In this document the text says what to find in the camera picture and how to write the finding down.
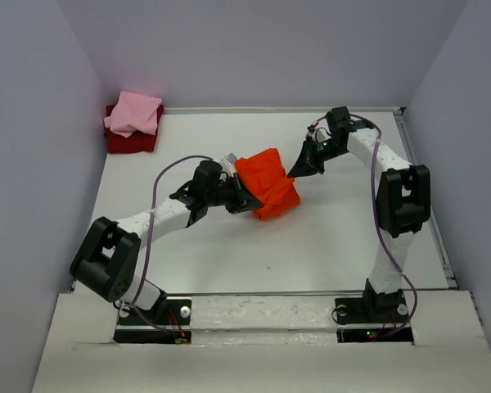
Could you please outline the orange t shirt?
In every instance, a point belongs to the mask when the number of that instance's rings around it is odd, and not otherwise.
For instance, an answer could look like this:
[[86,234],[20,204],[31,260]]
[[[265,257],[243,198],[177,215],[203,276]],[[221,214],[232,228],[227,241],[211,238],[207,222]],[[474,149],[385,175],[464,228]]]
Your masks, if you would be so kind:
[[271,147],[249,158],[239,158],[234,166],[245,187],[263,203],[253,210],[256,219],[275,219],[300,204],[295,180],[286,174],[278,149]]

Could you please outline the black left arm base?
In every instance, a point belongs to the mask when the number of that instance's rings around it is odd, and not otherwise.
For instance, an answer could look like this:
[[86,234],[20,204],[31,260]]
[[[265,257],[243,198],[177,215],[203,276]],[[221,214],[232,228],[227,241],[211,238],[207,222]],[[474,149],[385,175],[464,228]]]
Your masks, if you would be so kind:
[[192,298],[171,296],[157,316],[114,303],[117,319],[113,339],[119,344],[182,345],[191,343]]

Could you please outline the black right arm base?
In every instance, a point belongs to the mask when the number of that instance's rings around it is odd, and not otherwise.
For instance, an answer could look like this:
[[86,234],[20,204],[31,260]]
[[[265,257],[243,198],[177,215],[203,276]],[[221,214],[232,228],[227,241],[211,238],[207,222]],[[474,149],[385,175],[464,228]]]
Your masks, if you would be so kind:
[[414,342],[405,300],[383,310],[369,311],[362,298],[335,299],[331,319],[340,344]]

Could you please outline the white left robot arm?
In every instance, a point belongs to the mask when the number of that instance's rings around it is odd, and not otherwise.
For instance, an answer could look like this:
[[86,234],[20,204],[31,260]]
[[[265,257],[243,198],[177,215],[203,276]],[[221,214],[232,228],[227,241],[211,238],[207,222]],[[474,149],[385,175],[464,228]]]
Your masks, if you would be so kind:
[[233,154],[220,161],[200,158],[191,180],[163,202],[126,219],[94,220],[70,264],[70,276],[109,303],[119,302],[146,323],[156,324],[167,309],[167,294],[146,279],[151,245],[190,228],[210,208],[232,215],[256,210],[262,202],[238,175]]

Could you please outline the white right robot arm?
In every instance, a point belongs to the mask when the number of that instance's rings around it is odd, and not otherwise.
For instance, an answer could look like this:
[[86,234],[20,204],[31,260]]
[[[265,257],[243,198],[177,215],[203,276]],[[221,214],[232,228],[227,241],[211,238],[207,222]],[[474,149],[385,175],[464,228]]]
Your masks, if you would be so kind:
[[403,288],[412,281],[404,266],[414,237],[430,219],[430,171],[385,145],[374,122],[341,106],[308,126],[289,175],[323,174],[327,161],[346,154],[357,157],[370,172],[379,245],[362,295],[336,299],[332,318],[341,326],[392,323],[396,329],[405,328],[416,309],[406,305]]

